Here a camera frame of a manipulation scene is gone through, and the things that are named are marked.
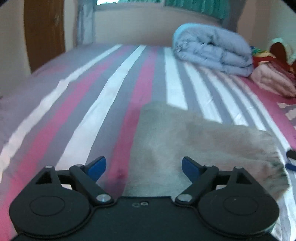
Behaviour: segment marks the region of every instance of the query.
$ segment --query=mattress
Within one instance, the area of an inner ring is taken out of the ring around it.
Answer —
[[[286,100],[277,97],[245,78],[176,60],[166,47],[90,45],[61,55],[0,100],[0,240],[16,234],[10,203],[46,165],[68,169],[105,156],[107,171],[99,184],[117,183],[116,192],[123,193],[140,110],[151,101],[273,132],[287,162],[296,130],[276,103]],[[287,174],[292,187],[278,201],[272,234],[293,241],[296,178]]]

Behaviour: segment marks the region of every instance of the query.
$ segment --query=pink folded cloth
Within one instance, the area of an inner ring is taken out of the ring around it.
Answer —
[[[262,89],[284,97],[296,97],[295,76],[282,70],[275,62],[259,65],[250,78]]]

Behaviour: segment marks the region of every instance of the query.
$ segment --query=beige cloth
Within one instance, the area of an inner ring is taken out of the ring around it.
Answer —
[[[275,199],[288,189],[273,136],[246,126],[228,126],[165,103],[141,110],[131,150],[126,196],[172,196],[191,182],[181,159],[231,171],[243,166]]]
[[[285,97],[295,97],[296,88],[293,82],[283,73],[261,64],[250,76],[259,87]]]

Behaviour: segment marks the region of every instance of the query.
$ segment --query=brown wooden door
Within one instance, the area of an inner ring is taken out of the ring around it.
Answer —
[[[24,29],[33,72],[65,52],[64,0],[25,0]]]

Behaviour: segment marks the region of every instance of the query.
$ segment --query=pink stripe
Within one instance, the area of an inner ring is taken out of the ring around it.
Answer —
[[[277,103],[296,104],[296,98],[287,99],[277,94],[259,88],[254,82],[247,78],[241,78],[252,92],[258,96],[268,113],[287,139],[292,148],[296,148],[296,130],[285,116],[284,112],[279,108]]]
[[[108,184],[106,186],[106,191],[114,197],[122,195],[127,181],[130,152],[140,117],[140,111],[143,105],[149,103],[151,100],[156,57],[157,51],[153,49],[140,70],[113,151],[113,157],[107,173]]]
[[[3,227],[2,230],[5,231],[0,233],[0,240],[9,240],[11,236],[8,237],[7,235],[9,233],[15,234],[7,212],[9,205],[36,174],[38,162],[44,157],[58,130],[68,120],[68,117],[83,99],[91,85],[119,56],[121,56],[129,48],[130,47],[124,47],[121,50],[116,51],[114,54],[106,58],[94,70],[92,70],[90,74],[88,74],[80,82],[76,83],[73,92],[71,92],[71,94],[61,104],[60,108],[55,112],[54,116],[36,135],[30,149],[20,161],[17,171],[13,173],[9,191],[1,207],[0,217]]]

